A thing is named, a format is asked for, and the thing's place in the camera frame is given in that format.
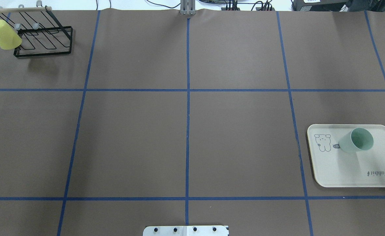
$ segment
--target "cup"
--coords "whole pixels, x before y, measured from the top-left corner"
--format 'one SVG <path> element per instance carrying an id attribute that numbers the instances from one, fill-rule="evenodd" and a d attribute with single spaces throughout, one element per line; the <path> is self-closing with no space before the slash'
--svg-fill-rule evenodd
<path id="1" fill-rule="evenodd" d="M 10 50 L 17 48 L 22 43 L 22 39 L 7 22 L 0 20 L 0 48 Z"/>
<path id="2" fill-rule="evenodd" d="M 338 144 L 345 152 L 367 151 L 374 145 L 372 134 L 364 128 L 355 128 L 342 137 Z"/>

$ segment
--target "yellow cup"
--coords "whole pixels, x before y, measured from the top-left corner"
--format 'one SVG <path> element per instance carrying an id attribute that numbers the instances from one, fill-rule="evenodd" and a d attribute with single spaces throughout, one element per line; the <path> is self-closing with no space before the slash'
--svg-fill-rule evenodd
<path id="1" fill-rule="evenodd" d="M 0 48 L 10 50 L 22 44 L 22 39 L 7 22 L 0 20 Z"/>

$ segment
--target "white tray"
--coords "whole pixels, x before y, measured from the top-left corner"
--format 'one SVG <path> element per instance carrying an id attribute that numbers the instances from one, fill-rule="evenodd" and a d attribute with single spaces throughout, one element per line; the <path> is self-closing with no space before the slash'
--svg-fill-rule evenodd
<path id="1" fill-rule="evenodd" d="M 347 153 L 339 148 L 338 140 L 355 128 L 365 128 L 372 134 L 374 145 L 370 150 Z M 385 187 L 385 126 L 314 124 L 307 134 L 319 185 Z"/>

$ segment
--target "gray metal bracket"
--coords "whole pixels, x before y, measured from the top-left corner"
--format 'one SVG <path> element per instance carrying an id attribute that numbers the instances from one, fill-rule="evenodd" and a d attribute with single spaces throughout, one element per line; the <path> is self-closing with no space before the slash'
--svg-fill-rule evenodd
<path id="1" fill-rule="evenodd" d="M 195 0 L 181 0 L 181 15 L 195 15 Z"/>

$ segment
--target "gray tabletop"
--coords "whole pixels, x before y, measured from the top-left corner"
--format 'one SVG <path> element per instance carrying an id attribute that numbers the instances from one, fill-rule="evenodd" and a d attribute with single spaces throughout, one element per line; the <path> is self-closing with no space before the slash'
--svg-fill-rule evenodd
<path id="1" fill-rule="evenodd" d="M 0 49 L 0 235 L 385 235 L 324 188 L 311 124 L 385 125 L 385 14 L 56 11 L 73 52 Z"/>

